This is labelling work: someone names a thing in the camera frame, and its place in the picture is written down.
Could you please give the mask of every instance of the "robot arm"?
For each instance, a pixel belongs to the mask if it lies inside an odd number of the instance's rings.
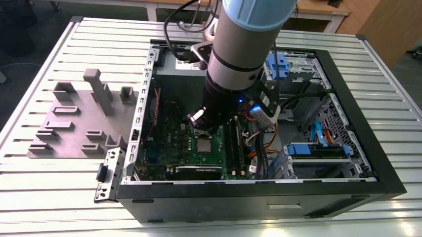
[[[212,46],[203,50],[210,58],[203,103],[188,114],[191,125],[210,132],[250,100],[270,117],[279,112],[278,102],[259,99],[266,90],[261,77],[269,51],[297,0],[223,0],[222,3]]]

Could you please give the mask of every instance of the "blue latch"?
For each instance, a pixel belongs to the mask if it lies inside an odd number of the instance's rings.
[[[285,58],[285,55],[278,53],[277,54],[277,58],[278,58],[278,72],[279,72],[279,79],[275,78],[277,77],[277,72],[275,72],[275,63],[274,63],[274,52],[269,55],[269,57],[266,58],[266,62],[269,64],[270,67],[270,71],[271,71],[271,77],[274,80],[282,80],[287,78],[289,72],[290,72],[290,63]]]
[[[287,146],[289,155],[310,155],[311,150],[307,144],[291,144]]]
[[[343,151],[346,156],[350,156],[351,152],[350,152],[350,147],[347,145],[343,145]]]

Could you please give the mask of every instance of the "table surface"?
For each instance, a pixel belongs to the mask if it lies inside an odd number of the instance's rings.
[[[200,33],[180,32],[174,24],[168,30],[174,40],[202,40]],[[422,236],[421,111],[369,46],[350,35],[282,31],[277,45],[330,52],[407,189],[394,200],[370,203],[334,218],[139,224],[119,203],[94,204],[102,160],[27,158],[55,100],[56,83],[71,81],[75,89],[90,89],[83,72],[99,68],[111,90],[122,86],[142,90],[151,39],[163,39],[162,23],[98,18],[70,23],[0,133],[0,233],[70,237]]]

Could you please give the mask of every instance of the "blue drive bracket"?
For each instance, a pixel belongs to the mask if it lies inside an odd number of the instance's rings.
[[[310,155],[311,150],[307,144],[290,144],[287,146],[289,155]]]
[[[277,72],[275,72],[275,62],[274,62],[274,52],[270,53],[269,57],[266,58],[266,62],[271,71],[271,77],[274,80],[283,80],[287,78],[289,72],[290,72],[290,63],[285,58],[285,55],[278,53],[278,71],[279,71],[279,77],[277,78]]]
[[[327,144],[327,142],[323,139],[321,122],[313,122],[313,125],[311,125],[311,141],[314,141],[315,133],[317,133],[317,136],[318,136],[319,143],[322,144],[323,147],[327,147],[329,144]]]

